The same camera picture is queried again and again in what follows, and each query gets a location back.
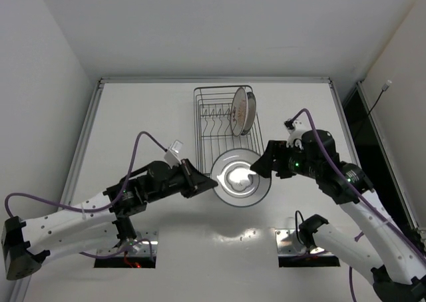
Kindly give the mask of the white plate thin green rim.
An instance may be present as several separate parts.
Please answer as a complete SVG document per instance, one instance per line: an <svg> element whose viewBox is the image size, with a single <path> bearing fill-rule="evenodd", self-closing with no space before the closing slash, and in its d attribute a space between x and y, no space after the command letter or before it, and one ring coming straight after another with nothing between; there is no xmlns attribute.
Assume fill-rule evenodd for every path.
<svg viewBox="0 0 426 302"><path fill-rule="evenodd" d="M210 171L210 177L218 183L214 188L217 197L237 208L247 208L261 202L268 194L272 180L250 169L259 157L259 154L244 148L221 154Z"/></svg>

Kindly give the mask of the orange sunburst plate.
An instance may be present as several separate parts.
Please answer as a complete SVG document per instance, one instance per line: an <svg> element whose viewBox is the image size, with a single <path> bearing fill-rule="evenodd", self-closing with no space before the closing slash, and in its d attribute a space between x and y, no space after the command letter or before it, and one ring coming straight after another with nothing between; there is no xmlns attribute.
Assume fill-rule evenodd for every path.
<svg viewBox="0 0 426 302"><path fill-rule="evenodd" d="M246 125L248 116L248 95L244 87L240 87L233 97L230 109L230 126L234 136L240 136Z"/></svg>

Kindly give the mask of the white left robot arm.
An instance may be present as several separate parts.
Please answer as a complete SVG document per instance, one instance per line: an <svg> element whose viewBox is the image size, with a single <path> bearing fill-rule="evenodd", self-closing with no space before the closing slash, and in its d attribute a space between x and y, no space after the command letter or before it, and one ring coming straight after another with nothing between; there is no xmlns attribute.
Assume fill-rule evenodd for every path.
<svg viewBox="0 0 426 302"><path fill-rule="evenodd" d="M1 235L5 276L22 279L56 259L108 245L126 251L137 237L130 217L149 203L174 194L189 199L217 186L187 159L153 161L75 206L59 204L53 214L26 220L11 214Z"/></svg>

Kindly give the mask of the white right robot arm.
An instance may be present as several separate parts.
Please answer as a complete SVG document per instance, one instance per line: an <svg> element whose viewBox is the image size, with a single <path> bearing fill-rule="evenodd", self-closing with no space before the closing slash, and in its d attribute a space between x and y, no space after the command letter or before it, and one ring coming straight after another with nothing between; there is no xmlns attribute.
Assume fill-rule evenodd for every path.
<svg viewBox="0 0 426 302"><path fill-rule="evenodd" d="M314 179L373 247L362 248L315 214L296 225L296 241L304 248L321 247L333 253L362 275L381 301L425 300L425 256L387 213L363 170L340 160L329 132L293 130L288 141L271 140L250 168L263 178Z"/></svg>

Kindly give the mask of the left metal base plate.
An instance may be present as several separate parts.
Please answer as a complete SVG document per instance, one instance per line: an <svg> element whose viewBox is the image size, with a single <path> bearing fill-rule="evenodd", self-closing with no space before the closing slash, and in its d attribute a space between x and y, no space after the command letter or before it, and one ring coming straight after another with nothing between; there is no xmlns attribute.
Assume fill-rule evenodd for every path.
<svg viewBox="0 0 426 302"><path fill-rule="evenodd" d="M96 250L96 255L123 257L125 253L129 257L156 257L158 251L157 229L136 231L135 239L125 239L112 247L104 247Z"/></svg>

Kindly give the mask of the metal base plate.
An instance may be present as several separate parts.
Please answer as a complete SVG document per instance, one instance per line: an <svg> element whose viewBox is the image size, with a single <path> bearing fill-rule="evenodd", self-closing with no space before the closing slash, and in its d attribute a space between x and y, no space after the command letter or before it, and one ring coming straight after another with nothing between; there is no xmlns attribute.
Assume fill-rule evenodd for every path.
<svg viewBox="0 0 426 302"><path fill-rule="evenodd" d="M135 239L125 239L112 247L104 247L96 250L96 255L123 257L125 253L129 257L156 257L158 251L157 229L136 231Z"/></svg>
<svg viewBox="0 0 426 302"><path fill-rule="evenodd" d="M275 237L280 257L333 256L321 247L307 249L297 240L295 229L275 229Z"/></svg>

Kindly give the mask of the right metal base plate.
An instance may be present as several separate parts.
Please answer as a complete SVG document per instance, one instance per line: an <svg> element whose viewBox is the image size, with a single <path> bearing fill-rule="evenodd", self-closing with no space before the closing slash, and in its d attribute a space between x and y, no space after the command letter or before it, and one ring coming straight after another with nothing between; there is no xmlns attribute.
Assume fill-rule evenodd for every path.
<svg viewBox="0 0 426 302"><path fill-rule="evenodd" d="M321 247L307 249L297 240L295 229L275 229L275 237L280 257L333 256Z"/></svg>

